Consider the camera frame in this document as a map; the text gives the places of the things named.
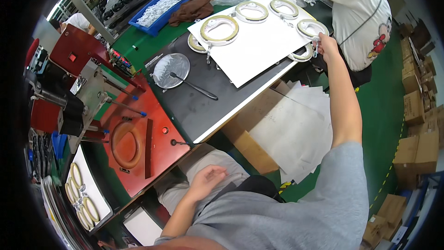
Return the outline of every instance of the white t-shirt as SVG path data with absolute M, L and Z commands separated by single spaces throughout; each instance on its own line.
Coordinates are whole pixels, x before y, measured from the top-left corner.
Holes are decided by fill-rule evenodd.
M 331 0 L 334 37 L 341 44 L 378 7 L 380 0 Z M 353 71 L 368 67 L 385 47 L 392 32 L 392 12 L 387 0 L 378 11 L 342 45 L 345 59 Z
M 68 20 L 64 22 L 64 24 L 72 24 L 73 26 L 85 31 L 88 33 L 89 29 L 89 21 L 82 13 L 75 13 Z

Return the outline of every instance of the black hair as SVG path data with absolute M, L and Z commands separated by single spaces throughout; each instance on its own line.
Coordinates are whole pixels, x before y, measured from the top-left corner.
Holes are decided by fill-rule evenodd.
M 56 19 L 52 19 L 49 21 L 49 23 L 55 28 L 55 30 L 61 28 L 60 27 L 60 22 Z

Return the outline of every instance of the brown cloth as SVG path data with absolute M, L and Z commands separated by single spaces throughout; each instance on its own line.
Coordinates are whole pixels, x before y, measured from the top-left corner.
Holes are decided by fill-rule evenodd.
M 181 22 L 193 22 L 195 19 L 204 19 L 213 13 L 211 0 L 189 0 L 183 3 L 168 20 L 169 25 L 179 26 Z

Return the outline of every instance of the gray t-shirt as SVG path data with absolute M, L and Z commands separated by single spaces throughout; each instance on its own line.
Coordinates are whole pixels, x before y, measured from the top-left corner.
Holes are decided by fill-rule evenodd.
M 297 203 L 233 191 L 210 203 L 186 235 L 229 250 L 356 250 L 369 212 L 362 146 L 347 142 L 322 160 L 315 188 Z M 172 239 L 159 237 L 155 245 Z

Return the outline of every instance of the black spoon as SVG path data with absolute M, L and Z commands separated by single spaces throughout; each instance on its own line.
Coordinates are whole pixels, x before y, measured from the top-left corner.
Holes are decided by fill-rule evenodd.
M 218 97 L 216 97 L 216 95 L 214 95 L 214 94 L 212 94 L 212 93 L 210 93 L 210 92 L 208 92 L 208 91 L 206 91 L 206 90 L 203 90 L 202 88 L 197 87 L 197 86 L 195 86 L 194 84 L 191 84 L 191 83 L 189 83 L 189 82 L 186 82 L 186 81 L 183 80 L 182 78 L 178 77 L 175 73 L 171 72 L 170 75 L 171 75 L 172 77 L 174 77 L 174 78 L 177 78 L 177 79 L 179 79 L 179 80 L 182 80 L 183 82 L 185 82 L 186 84 L 188 84 L 188 85 L 190 85 L 191 87 L 195 88 L 197 91 L 201 92 L 201 93 L 204 94 L 205 96 L 210 97 L 210 98 L 214 99 L 215 101 L 218 100 Z

